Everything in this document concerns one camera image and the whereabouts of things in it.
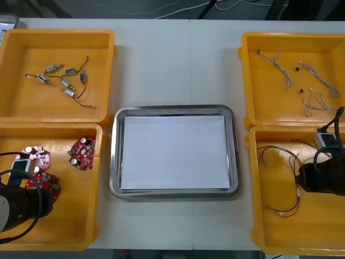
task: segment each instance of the sheet of paper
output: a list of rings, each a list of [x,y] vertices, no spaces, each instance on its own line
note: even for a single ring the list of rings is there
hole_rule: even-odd
[[[224,116],[125,117],[121,189],[229,187]]]

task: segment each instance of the yellow plastic bin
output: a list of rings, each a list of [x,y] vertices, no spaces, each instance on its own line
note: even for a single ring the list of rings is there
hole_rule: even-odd
[[[277,67],[264,61],[260,50],[271,59],[277,58],[295,82],[285,91],[284,74]],[[303,114],[305,99],[310,99],[310,88],[314,94],[323,93],[326,104],[334,109],[345,106],[345,35],[248,32],[242,36],[242,47],[238,50],[241,58],[245,86],[247,129],[259,126],[322,126],[333,119],[335,112],[311,110],[313,115]],[[321,78],[336,86],[341,92],[339,98],[331,98],[329,90],[308,70],[295,70],[299,61],[310,63]]]
[[[82,137],[96,139],[92,169],[81,171],[69,163],[67,151]],[[48,173],[60,181],[60,197],[53,211],[39,219],[24,237],[3,244],[0,250],[69,250],[89,247],[96,237],[95,216],[101,163],[102,128],[97,124],[0,124],[0,153],[21,151],[26,146],[42,146],[50,152]],[[0,157],[0,172],[9,169],[14,156]],[[7,183],[8,176],[2,177]],[[0,234],[13,237],[28,228],[32,220]]]
[[[5,33],[0,48],[0,123],[3,122],[91,122],[109,124],[108,103],[111,89],[114,47],[112,30],[28,30]],[[65,95],[59,78],[48,78],[52,86],[25,74],[43,73],[50,65],[67,69],[85,64],[86,86],[79,99],[84,108]],[[84,89],[79,74],[65,77],[80,94]]]
[[[245,139],[251,160],[254,228],[252,240],[267,254],[345,255],[345,198],[334,194],[307,193],[300,188],[300,205],[289,218],[277,216],[267,209],[290,209],[297,199],[294,175],[289,167],[289,154],[277,149],[264,153],[267,145],[279,146],[299,154],[303,163],[312,162],[316,149],[315,127],[256,126]],[[341,129],[345,139],[345,129]],[[319,161],[327,160],[324,154]]]

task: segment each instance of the white table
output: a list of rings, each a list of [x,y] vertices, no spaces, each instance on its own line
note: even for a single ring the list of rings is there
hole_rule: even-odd
[[[256,250],[244,90],[237,48],[246,31],[345,33],[344,22],[22,19],[45,29],[113,29],[119,54],[109,111],[126,105],[224,104],[236,116],[242,187],[235,199],[124,201],[109,190],[109,145],[91,248]]]

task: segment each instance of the metal tray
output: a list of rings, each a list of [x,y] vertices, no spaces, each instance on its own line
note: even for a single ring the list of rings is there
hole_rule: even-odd
[[[121,189],[123,135],[125,117],[133,116],[206,116],[223,115],[230,188],[227,189]],[[179,105],[179,106],[141,106],[124,107],[114,118],[111,168],[109,185],[111,192],[121,199],[133,198],[178,198],[178,197],[227,197],[233,196],[240,188],[238,170],[237,137],[234,115],[225,105]]]

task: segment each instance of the red circuit board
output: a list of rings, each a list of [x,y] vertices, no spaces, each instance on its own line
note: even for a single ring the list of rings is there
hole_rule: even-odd
[[[53,203],[56,202],[61,192],[61,187],[59,186],[59,178],[49,173],[36,173],[33,175],[33,177],[38,182],[40,188],[47,189],[53,193]],[[43,179],[46,177],[50,178],[50,180],[44,181]],[[31,179],[28,179],[25,185],[25,189],[36,189],[36,185]]]
[[[87,139],[87,144],[83,144],[81,142],[82,139],[79,139],[71,148],[73,154],[71,155],[70,162],[72,162],[73,159],[77,159],[80,164],[73,166],[80,170],[86,170],[93,165],[95,139],[87,137],[85,137],[85,139]]]

